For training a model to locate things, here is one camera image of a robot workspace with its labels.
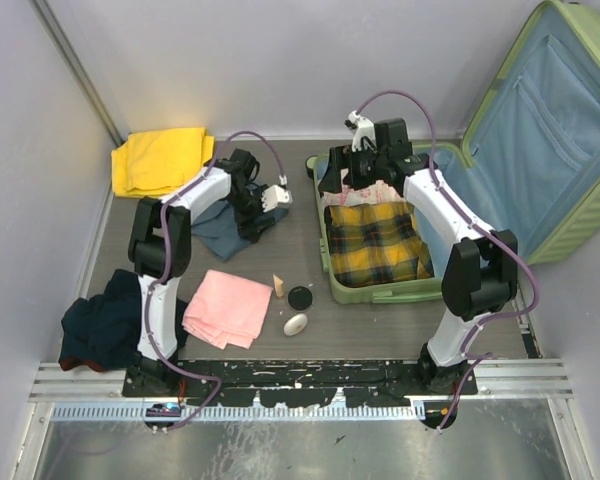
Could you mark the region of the pink towel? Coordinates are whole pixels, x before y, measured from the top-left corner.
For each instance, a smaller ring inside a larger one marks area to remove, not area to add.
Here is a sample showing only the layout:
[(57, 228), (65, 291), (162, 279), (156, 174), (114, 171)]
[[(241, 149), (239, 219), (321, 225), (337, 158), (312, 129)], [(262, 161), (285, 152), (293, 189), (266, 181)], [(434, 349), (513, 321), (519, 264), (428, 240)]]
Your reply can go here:
[(219, 349), (227, 345), (250, 349), (261, 333), (271, 295), (268, 285), (208, 270), (186, 308), (182, 326)]

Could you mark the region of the tan wooden block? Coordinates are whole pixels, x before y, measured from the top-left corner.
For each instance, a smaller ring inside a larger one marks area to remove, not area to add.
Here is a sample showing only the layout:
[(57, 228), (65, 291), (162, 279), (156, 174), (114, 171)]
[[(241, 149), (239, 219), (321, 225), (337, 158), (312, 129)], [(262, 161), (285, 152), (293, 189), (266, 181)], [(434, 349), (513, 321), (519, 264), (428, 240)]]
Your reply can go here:
[(283, 299), (285, 296), (284, 281), (279, 276), (273, 275), (273, 284), (276, 297)]

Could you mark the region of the cream pink printed garment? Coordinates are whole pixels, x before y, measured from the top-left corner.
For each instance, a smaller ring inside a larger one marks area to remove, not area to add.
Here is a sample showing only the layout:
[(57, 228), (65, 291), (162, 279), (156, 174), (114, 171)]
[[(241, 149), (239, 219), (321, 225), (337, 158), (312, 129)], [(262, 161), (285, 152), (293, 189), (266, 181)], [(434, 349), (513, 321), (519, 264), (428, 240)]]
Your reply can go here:
[(381, 180), (360, 190), (354, 190), (352, 187), (341, 184), (340, 193), (321, 193), (318, 197), (323, 206), (347, 206), (353, 207), (363, 204), (375, 205), (384, 203), (405, 203), (406, 200), (401, 197), (396, 190)]

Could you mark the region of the navy blue garment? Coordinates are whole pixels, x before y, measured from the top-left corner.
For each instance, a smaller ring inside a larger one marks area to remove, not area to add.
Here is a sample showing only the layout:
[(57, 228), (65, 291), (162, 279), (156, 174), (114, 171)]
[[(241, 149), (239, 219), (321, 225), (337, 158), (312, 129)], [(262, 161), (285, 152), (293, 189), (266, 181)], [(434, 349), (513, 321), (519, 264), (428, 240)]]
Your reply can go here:
[(106, 372), (136, 365), (142, 311), (138, 276), (115, 270), (102, 293), (77, 299), (64, 313), (60, 368)]

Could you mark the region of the yellow garment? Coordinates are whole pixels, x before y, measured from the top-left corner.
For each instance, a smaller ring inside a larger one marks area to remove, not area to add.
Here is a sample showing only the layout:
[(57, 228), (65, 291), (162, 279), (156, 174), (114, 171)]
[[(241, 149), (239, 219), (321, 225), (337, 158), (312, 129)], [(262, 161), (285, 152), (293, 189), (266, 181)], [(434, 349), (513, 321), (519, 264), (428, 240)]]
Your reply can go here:
[(133, 133), (111, 152), (113, 193), (125, 198), (171, 193), (199, 173), (214, 145), (204, 127)]

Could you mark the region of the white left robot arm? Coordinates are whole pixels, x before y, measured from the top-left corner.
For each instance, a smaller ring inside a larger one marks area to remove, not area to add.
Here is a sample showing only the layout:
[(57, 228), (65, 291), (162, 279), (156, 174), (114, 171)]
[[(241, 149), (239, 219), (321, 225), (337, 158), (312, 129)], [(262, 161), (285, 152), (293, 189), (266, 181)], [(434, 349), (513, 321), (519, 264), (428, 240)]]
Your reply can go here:
[(256, 157), (236, 149), (212, 159), (192, 180), (173, 193), (139, 200), (128, 257), (141, 292), (141, 334), (127, 368), (127, 389), (148, 388), (158, 396), (174, 393), (181, 373), (175, 367), (180, 349), (177, 330), (178, 288), (191, 260), (191, 226), (218, 201), (233, 207), (231, 222), (238, 237), (252, 244), (274, 225), (265, 199), (272, 188), (254, 184), (260, 170)]

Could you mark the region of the yellow plaid shirt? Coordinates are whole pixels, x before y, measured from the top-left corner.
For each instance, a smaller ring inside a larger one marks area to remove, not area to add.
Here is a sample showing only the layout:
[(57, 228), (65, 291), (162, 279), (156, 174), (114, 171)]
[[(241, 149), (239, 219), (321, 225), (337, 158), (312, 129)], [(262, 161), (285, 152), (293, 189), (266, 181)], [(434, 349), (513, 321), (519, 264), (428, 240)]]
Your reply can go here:
[(434, 276), (410, 204), (328, 206), (324, 220), (332, 272), (341, 285), (362, 288)]

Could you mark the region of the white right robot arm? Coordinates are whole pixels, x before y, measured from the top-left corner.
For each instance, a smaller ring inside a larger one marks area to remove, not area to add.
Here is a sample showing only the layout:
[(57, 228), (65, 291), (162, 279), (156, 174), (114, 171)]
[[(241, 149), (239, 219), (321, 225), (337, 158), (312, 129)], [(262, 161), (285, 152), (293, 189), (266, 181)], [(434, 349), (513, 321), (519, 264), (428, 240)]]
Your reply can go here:
[(443, 241), (448, 250), (441, 281), (445, 312), (422, 347), (415, 376), (432, 394), (459, 387), (476, 363), (469, 356), (475, 336), (514, 296), (522, 263), (517, 238), (471, 211), (447, 185), (433, 152), (414, 152), (404, 120), (374, 123), (352, 112), (345, 124), (353, 138), (330, 149), (317, 188), (338, 194), (381, 181), (421, 213)]

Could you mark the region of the grey blue garment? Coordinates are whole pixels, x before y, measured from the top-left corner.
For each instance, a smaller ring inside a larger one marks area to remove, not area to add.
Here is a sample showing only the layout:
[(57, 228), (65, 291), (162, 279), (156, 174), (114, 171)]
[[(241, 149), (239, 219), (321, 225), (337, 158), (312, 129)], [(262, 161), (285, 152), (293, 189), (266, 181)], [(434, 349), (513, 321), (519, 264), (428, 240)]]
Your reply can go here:
[[(286, 217), (287, 213), (288, 211), (286, 209), (277, 208), (268, 213), (264, 213), (263, 220), (274, 219), (276, 225)], [(192, 222), (191, 233), (223, 262), (227, 262), (238, 252), (256, 244), (260, 240), (248, 241), (242, 239), (238, 235), (237, 225), (234, 219), (234, 210), (227, 200), (216, 201), (200, 214), (197, 219)]]

